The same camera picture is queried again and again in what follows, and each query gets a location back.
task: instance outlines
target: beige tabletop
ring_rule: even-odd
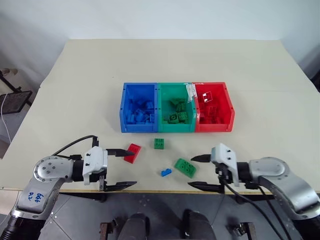
[[[232,132],[121,133],[124,82],[226,82],[235,109]],[[142,147],[134,164],[108,160],[108,184],[137,181],[128,191],[195,192],[187,182],[217,184],[211,163],[195,163],[193,179],[174,169],[179,158],[208,154],[218,143],[240,162],[273,156],[320,191],[320,97],[280,41],[70,40],[41,84],[3,160],[0,188],[21,190],[41,158],[86,135],[104,148]],[[165,150],[153,149],[164,138]],[[64,152],[83,154],[91,141]],[[161,177],[163,169],[172,174]],[[65,183],[62,191],[97,191]],[[243,186],[241,192],[252,192]]]

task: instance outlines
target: blue lego brick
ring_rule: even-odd
[[[119,113],[121,132],[157,133],[158,84],[124,83]]]
[[[170,173],[172,173],[172,170],[170,168],[167,168],[166,170],[161,171],[161,177],[167,176]]]

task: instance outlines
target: gray floor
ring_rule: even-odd
[[[266,212],[277,229],[285,234],[265,201],[258,205]],[[300,236],[279,205],[272,201],[283,219],[293,240]],[[41,240],[98,240],[102,222],[114,218],[124,223],[134,213],[144,213],[150,218],[148,239],[178,239],[179,225],[185,209],[204,214],[210,221],[218,240],[246,240],[246,235],[236,237],[228,231],[228,224],[239,222],[254,223],[258,239],[278,240],[267,221],[250,204],[237,204],[231,197],[207,194],[142,194],[110,193],[106,202],[60,194],[50,218],[42,229]],[[0,226],[0,232],[6,221]],[[109,240],[117,239],[119,231],[109,235]]]

